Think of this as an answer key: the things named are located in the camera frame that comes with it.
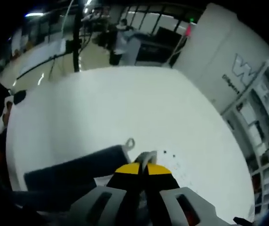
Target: ceiling light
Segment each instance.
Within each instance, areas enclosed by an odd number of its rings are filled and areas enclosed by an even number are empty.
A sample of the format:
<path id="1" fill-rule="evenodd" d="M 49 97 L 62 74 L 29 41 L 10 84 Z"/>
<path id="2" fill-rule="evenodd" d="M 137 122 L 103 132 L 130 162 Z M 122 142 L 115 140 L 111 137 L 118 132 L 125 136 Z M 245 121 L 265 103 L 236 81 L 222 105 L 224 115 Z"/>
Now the ceiling light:
<path id="1" fill-rule="evenodd" d="M 164 15 L 164 14 L 162 14 L 162 16 L 169 17 L 169 18 L 174 18 L 173 16 Z"/>
<path id="2" fill-rule="evenodd" d="M 43 13 L 28 13 L 25 15 L 25 17 L 30 17 L 30 16 L 43 16 Z"/>
<path id="3" fill-rule="evenodd" d="M 41 80 L 44 78 L 44 76 L 45 76 L 45 74 L 43 73 L 43 74 L 41 75 L 41 78 L 39 79 L 39 82 L 37 83 L 38 86 L 40 85 L 40 82 L 41 82 Z"/>
<path id="4" fill-rule="evenodd" d="M 87 0 L 86 5 L 89 5 L 92 2 L 92 0 Z"/>

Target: floor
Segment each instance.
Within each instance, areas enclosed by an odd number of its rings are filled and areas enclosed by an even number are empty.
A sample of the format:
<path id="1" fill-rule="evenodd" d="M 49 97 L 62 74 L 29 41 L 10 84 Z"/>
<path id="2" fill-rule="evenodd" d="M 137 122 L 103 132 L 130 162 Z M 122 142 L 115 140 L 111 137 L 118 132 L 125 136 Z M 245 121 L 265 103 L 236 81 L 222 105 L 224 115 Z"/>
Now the floor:
<path id="1" fill-rule="evenodd" d="M 20 90 L 34 88 L 45 81 L 56 82 L 74 73 L 73 54 L 71 53 L 61 56 L 54 61 L 48 61 L 16 80 L 23 62 L 31 54 L 33 49 L 20 56 L 14 62 L 10 62 L 0 76 L 0 83 L 4 87 L 13 90 L 14 93 Z M 95 45 L 91 41 L 79 55 L 79 68 L 82 71 L 108 66 L 110 66 L 109 55 L 103 48 Z"/>

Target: white table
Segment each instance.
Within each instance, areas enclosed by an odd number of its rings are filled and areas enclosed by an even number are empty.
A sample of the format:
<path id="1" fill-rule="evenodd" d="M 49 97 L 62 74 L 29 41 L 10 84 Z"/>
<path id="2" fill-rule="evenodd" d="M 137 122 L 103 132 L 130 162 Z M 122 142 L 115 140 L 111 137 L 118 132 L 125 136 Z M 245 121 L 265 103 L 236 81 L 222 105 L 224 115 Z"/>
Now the white table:
<path id="1" fill-rule="evenodd" d="M 12 187 L 27 190 L 24 173 L 123 144 L 129 137 L 136 141 L 131 160 L 144 151 L 175 154 L 181 167 L 172 172 L 190 177 L 188 186 L 212 203 L 220 218 L 229 223 L 235 216 L 248 219 L 253 187 L 236 140 L 199 90 L 166 68 L 95 69 L 29 91 L 12 108 L 8 125 Z"/>
<path id="2" fill-rule="evenodd" d="M 26 59 L 22 65 L 21 71 L 17 79 L 21 78 L 25 73 L 29 72 L 33 68 L 51 60 L 55 57 L 59 57 L 66 52 L 66 39 L 58 39 L 50 43 L 36 48 Z"/>

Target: white shelving unit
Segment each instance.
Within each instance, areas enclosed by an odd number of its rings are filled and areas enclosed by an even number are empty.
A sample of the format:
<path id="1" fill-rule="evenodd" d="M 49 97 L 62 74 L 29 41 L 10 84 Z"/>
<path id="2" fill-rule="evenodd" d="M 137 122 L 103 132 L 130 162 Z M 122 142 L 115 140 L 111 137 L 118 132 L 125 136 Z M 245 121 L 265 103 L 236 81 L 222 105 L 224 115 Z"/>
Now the white shelving unit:
<path id="1" fill-rule="evenodd" d="M 260 176 L 260 187 L 254 187 L 257 189 L 255 208 L 258 210 L 256 214 L 263 216 L 269 209 L 269 79 L 266 74 L 255 80 L 247 91 L 248 93 L 244 93 L 223 117 L 228 123 L 232 116 L 236 117 L 232 123 L 240 125 L 231 126 L 233 134 L 236 139 L 239 137 L 238 134 L 247 137 L 237 139 L 243 152 L 246 152 L 248 147 L 252 149 L 253 155 L 249 156 L 255 158 L 258 164 L 256 170 L 249 166 L 252 180 L 259 180 Z"/>

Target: person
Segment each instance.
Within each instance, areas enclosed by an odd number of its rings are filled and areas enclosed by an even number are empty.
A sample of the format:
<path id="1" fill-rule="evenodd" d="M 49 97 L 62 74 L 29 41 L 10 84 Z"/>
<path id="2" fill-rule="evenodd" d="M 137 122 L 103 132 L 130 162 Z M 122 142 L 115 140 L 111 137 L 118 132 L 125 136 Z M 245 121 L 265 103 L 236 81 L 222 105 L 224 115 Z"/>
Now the person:
<path id="1" fill-rule="evenodd" d="M 127 20 L 122 19 L 118 25 L 116 25 L 117 35 L 115 44 L 112 45 L 110 52 L 110 65 L 119 65 L 122 55 L 127 50 L 127 43 L 130 38 L 134 35 L 134 29 L 127 25 Z"/>
<path id="2" fill-rule="evenodd" d="M 110 11 L 109 11 L 109 9 L 108 9 L 107 7 L 104 7 L 104 8 L 103 8 L 103 12 L 102 12 L 102 14 L 101 14 L 101 18 L 102 18 L 102 19 L 106 19 L 106 20 L 108 20 L 110 17 L 111 17 L 111 16 L 110 16 Z"/>
<path id="3" fill-rule="evenodd" d="M 96 7 L 95 9 L 92 10 L 91 13 L 89 13 L 88 15 L 84 16 L 81 19 L 81 22 L 83 22 L 84 33 L 93 32 L 93 23 L 101 19 L 101 15 L 102 15 L 102 8 Z"/>
<path id="4" fill-rule="evenodd" d="M 13 105 L 13 96 L 6 97 L 4 100 L 4 105 L 5 107 L 3 109 L 3 113 L 0 116 L 0 134 L 2 134 L 8 126 L 11 107 Z"/>
<path id="5" fill-rule="evenodd" d="M 16 60 L 21 56 L 21 53 L 18 49 L 14 50 L 14 55 L 12 55 L 11 59 Z"/>

